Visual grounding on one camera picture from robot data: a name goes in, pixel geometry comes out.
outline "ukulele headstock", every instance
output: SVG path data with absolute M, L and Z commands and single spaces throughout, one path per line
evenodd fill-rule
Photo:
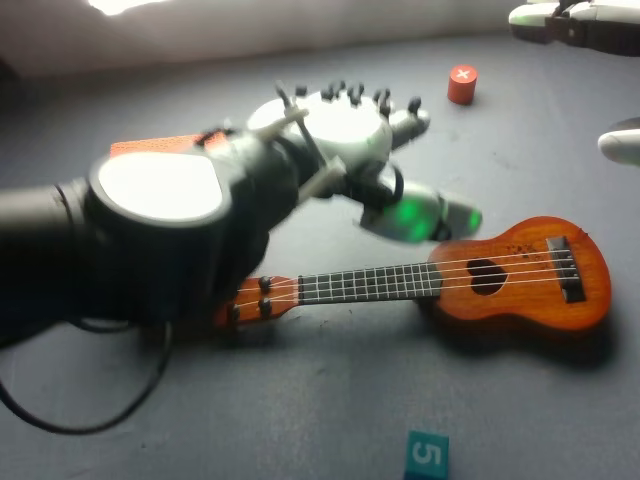
M 232 302 L 214 318 L 216 327 L 235 327 L 280 317 L 298 305 L 298 280 L 287 277 L 246 279 Z

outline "gray table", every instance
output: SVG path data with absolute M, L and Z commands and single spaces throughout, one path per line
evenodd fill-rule
M 446 98 L 458 63 L 479 71 L 470 108 Z M 301 308 L 242 348 L 178 348 L 145 407 L 102 435 L 51 436 L 0 408 L 0 478 L 398 479 L 410 429 L 450 436 L 452 480 L 637 478 L 640 170 L 606 161 L 596 139 L 639 114 L 639 73 L 638 60 L 480 37 L 34 85 L 27 107 L 2 113 L 1 187 L 81 175 L 115 141 L 240 122 L 276 79 L 361 80 L 401 104 L 421 94 L 433 122 L 396 156 L 406 176 L 474 199 L 482 237 L 540 214 L 582 226 L 609 263 L 613 328 L 569 354 L 456 341 L 412 302 Z M 358 215 L 346 200 L 310 202 L 273 233 L 259 273 L 417 262 L 433 247 L 373 238 Z M 89 422 L 131 398 L 153 361 L 135 334 L 60 327 L 2 352 L 0 374 L 41 415 Z

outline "number 5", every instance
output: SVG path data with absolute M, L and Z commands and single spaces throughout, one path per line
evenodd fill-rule
M 431 462 L 431 455 L 433 454 L 436 458 L 435 458 L 435 464 L 436 465 L 440 465 L 440 456 L 441 456 L 441 450 L 440 447 L 437 447 L 435 445 L 429 445 L 428 443 L 425 444 L 425 454 L 424 455 L 420 455 L 420 448 L 422 447 L 422 443 L 420 442 L 416 442 L 413 445 L 413 459 L 416 461 L 416 463 L 419 463 L 420 465 L 426 465 L 427 463 Z

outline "sound hole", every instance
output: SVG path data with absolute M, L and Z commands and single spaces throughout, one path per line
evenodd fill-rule
M 473 277 L 471 289 L 478 295 L 493 295 L 507 281 L 507 272 L 485 258 L 469 260 L 467 270 Z

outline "small guitar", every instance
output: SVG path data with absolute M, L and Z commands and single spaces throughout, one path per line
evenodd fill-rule
M 301 305 L 431 299 L 434 313 L 460 325 L 525 319 L 580 332 L 609 310 L 611 281 L 588 234 L 554 217 L 525 220 L 490 240 L 440 244 L 425 263 L 298 278 L 249 278 L 217 327 L 277 318 Z

